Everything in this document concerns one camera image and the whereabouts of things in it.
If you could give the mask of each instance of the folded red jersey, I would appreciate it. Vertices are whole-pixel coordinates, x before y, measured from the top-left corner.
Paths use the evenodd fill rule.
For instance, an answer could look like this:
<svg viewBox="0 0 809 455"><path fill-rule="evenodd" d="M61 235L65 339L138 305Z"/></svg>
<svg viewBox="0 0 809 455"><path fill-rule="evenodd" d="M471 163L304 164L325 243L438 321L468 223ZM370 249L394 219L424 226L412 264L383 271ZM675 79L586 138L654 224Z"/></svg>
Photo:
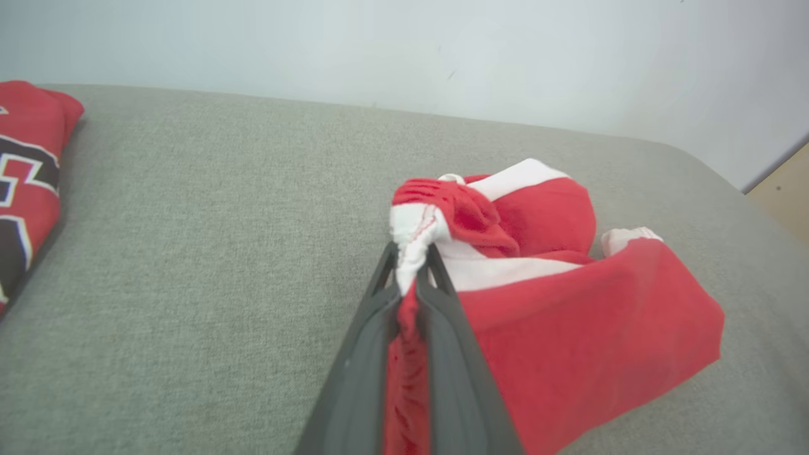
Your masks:
<svg viewBox="0 0 809 455"><path fill-rule="evenodd" d="M59 161L84 107L30 83L0 83L0 311L59 219Z"/></svg>
<svg viewBox="0 0 809 455"><path fill-rule="evenodd" d="M666 393L719 358L724 313L645 227L613 229L587 256L587 191L535 159L492 176L417 179L391 230L404 299L389 348L385 453L430 447L426 347L412 283L435 243L531 455Z"/></svg>

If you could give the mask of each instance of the white stripe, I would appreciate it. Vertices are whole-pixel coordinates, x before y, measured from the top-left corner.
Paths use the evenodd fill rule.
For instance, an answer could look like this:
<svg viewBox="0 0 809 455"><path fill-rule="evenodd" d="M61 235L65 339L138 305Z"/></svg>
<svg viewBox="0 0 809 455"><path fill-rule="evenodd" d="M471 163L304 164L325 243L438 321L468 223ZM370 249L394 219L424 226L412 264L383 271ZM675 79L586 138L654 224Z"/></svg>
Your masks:
<svg viewBox="0 0 809 455"><path fill-rule="evenodd" d="M449 259L462 259L462 260L488 259L480 251L477 251L475 247L460 240L454 239L437 240L435 242L435 246L438 247L438 251L441 253L441 257L446 257Z"/></svg>
<svg viewBox="0 0 809 455"><path fill-rule="evenodd" d="M550 168L537 159L529 158L485 179L470 183L468 187L480 191L487 199L494 201L518 189L565 177L570 178L562 171Z"/></svg>
<svg viewBox="0 0 809 455"><path fill-rule="evenodd" d="M33 249L31 248L31 239L28 238L28 228L25 226L25 219L13 215L0 215L0 219L10 219L17 223L17 232L19 233L19 240L23 244L23 252L25 253L25 270L31 267L31 259L33 257Z"/></svg>
<svg viewBox="0 0 809 455"><path fill-rule="evenodd" d="M634 239L654 239L663 241L663 238L645 226L634 229L610 229L601 236L601 249L605 257L610 257L620 252L630 240Z"/></svg>
<svg viewBox="0 0 809 455"><path fill-rule="evenodd" d="M545 276L563 274L582 267L570 262L536 257L459 260L444 259L452 285L458 292L479 291Z"/></svg>

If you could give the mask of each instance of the wooden surface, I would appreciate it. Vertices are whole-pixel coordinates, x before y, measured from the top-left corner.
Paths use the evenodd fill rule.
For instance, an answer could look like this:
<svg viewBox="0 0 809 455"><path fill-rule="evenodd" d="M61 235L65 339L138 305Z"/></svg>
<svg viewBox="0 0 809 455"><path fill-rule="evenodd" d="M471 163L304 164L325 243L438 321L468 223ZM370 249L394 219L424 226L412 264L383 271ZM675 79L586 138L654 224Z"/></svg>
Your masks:
<svg viewBox="0 0 809 455"><path fill-rule="evenodd" d="M809 144L752 189L748 198L809 245Z"/></svg>

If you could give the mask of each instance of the gray upholstered surface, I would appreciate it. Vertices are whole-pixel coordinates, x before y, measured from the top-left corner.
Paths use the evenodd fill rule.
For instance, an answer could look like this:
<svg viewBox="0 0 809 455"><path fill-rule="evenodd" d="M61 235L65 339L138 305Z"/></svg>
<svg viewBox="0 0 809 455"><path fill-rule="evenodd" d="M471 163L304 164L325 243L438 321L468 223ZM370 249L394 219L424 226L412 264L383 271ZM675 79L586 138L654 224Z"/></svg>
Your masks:
<svg viewBox="0 0 809 455"><path fill-rule="evenodd" d="M0 322L0 453L290 453L407 177L533 156L652 227L723 359L567 453L809 453L809 253L671 147L369 108L59 86L62 226Z"/></svg>

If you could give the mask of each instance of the couch cushion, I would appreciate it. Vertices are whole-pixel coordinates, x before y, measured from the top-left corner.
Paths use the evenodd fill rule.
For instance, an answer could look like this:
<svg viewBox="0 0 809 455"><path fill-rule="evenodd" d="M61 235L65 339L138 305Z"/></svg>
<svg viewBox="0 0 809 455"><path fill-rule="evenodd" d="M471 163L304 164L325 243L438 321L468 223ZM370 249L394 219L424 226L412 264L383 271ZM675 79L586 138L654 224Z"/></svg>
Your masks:
<svg viewBox="0 0 809 455"><path fill-rule="evenodd" d="M723 358L567 453L809 452L809 253L664 145L372 108L49 86L86 107L0 321L3 453L290 453L412 176L535 157L723 306Z"/></svg>

